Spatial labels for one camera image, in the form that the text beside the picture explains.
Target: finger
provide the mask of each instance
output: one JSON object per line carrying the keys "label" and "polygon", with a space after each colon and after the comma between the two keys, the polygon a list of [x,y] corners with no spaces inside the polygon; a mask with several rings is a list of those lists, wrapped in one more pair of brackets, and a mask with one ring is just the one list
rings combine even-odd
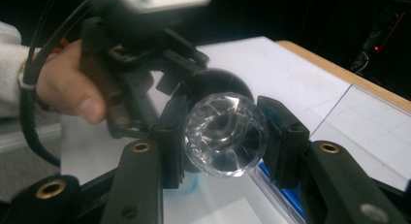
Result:
{"label": "finger", "polygon": [[97,124],[106,116],[106,104],[97,86],[82,72],[73,71],[56,85],[57,91],[78,115]]}

